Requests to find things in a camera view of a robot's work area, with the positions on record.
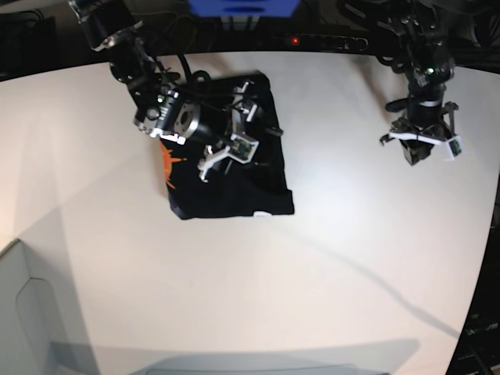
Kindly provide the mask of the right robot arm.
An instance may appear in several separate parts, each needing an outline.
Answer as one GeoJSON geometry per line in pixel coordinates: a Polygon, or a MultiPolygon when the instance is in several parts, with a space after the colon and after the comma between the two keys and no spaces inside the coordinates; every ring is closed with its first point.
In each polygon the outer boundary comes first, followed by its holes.
{"type": "Polygon", "coordinates": [[[123,1],[71,1],[70,8],[90,48],[106,52],[113,77],[127,87],[137,111],[134,124],[151,138],[202,145],[198,175],[207,182],[218,166],[259,165],[255,157],[267,136],[283,131],[265,108],[264,75],[213,79],[192,71],[177,53],[181,73],[160,61],[157,33],[136,20],[123,1]]]}

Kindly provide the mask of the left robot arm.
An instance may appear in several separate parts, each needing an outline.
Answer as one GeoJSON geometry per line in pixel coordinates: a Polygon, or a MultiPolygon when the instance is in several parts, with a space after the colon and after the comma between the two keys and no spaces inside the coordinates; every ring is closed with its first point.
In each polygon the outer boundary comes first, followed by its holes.
{"type": "Polygon", "coordinates": [[[398,36],[401,52],[379,60],[394,73],[403,73],[408,94],[388,102],[385,110],[402,115],[380,138],[382,145],[397,140],[409,165],[414,166],[443,146],[454,159],[462,153],[455,132],[459,106],[444,100],[446,84],[454,76],[455,61],[448,49],[448,32],[437,8],[421,1],[385,1],[387,21],[398,36]]]}

